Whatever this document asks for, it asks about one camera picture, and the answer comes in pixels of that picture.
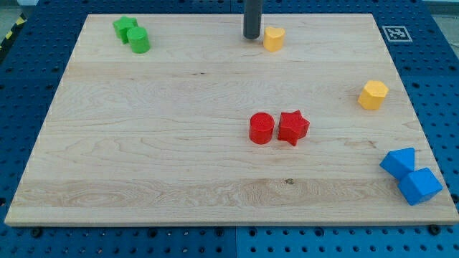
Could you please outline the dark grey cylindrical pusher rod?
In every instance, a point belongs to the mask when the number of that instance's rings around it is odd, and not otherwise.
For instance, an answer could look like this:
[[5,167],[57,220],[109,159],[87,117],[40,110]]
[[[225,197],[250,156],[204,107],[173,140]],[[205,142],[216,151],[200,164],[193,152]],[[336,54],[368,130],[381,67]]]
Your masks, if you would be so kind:
[[243,15],[243,36],[257,39],[260,36],[262,0],[246,0]]

